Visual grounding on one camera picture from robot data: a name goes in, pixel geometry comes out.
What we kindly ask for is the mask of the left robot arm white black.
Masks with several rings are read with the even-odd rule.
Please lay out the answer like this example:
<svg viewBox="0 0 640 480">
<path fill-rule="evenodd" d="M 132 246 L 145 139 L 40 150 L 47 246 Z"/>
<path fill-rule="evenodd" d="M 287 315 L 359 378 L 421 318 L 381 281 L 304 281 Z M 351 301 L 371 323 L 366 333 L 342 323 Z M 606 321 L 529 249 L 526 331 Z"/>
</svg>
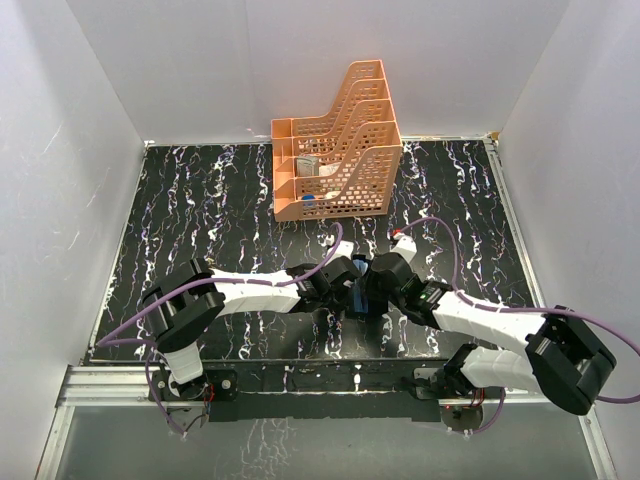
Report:
<svg viewBox="0 0 640 480">
<path fill-rule="evenodd" d="M 338 309 L 361 277 L 353 261 L 339 255 L 270 274 L 215 271 L 203 259 L 181 265 L 142 296 L 145 315 L 159 352 L 164 393 L 181 400 L 200 396 L 207 376 L 197 346 L 218 317 L 247 312 L 309 313 Z"/>
</svg>

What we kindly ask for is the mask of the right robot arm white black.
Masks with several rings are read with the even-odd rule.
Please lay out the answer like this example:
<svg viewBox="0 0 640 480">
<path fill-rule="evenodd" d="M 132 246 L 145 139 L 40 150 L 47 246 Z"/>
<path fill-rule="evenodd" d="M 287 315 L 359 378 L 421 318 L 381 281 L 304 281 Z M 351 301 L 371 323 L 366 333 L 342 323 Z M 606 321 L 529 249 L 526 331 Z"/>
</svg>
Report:
<svg viewBox="0 0 640 480">
<path fill-rule="evenodd" d="M 370 299 L 398 308 L 411 322 L 490 343 L 462 346 L 439 381 L 466 397 L 497 387 L 538 392 L 574 415 L 587 414 L 616 367 L 611 351 L 570 310 L 510 312 L 492 303 L 464 301 L 453 287 L 423 280 L 398 253 L 375 257 L 364 275 Z"/>
</svg>

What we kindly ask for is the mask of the blue sunglasses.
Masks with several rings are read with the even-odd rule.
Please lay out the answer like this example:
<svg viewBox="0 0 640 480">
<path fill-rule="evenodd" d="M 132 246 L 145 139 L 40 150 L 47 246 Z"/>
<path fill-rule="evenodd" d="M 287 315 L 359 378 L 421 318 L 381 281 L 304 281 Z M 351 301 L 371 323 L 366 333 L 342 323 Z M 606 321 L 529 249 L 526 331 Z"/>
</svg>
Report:
<svg viewBox="0 0 640 480">
<path fill-rule="evenodd" d="M 371 264 L 371 260 L 362 254 L 354 254 L 351 258 L 352 263 L 356 267 L 361 277 L 364 277 L 368 272 Z"/>
</svg>

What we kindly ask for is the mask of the black sunglasses case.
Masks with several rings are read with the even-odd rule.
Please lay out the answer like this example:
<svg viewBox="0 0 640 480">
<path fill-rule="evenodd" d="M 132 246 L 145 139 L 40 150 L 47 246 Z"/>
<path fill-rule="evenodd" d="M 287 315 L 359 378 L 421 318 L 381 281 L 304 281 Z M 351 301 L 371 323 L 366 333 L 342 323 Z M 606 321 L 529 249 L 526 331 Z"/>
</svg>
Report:
<svg viewBox="0 0 640 480">
<path fill-rule="evenodd" d="M 354 281 L 349 290 L 346 315 L 349 318 L 368 321 L 387 314 L 388 302 L 372 297 L 367 290 L 367 272 L 371 261 L 365 255 L 354 254 L 352 262 L 361 276 Z"/>
</svg>

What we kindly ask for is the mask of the light blue cleaning cloth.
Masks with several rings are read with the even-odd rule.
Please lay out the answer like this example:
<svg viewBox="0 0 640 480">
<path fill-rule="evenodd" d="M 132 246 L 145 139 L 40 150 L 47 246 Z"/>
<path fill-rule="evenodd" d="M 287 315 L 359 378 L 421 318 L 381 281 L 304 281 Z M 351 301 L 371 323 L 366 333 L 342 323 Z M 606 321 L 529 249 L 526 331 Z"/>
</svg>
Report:
<svg viewBox="0 0 640 480">
<path fill-rule="evenodd" d="M 352 287 L 351 306 L 355 314 L 366 314 L 368 312 L 368 301 L 359 284 L 355 284 Z"/>
</svg>

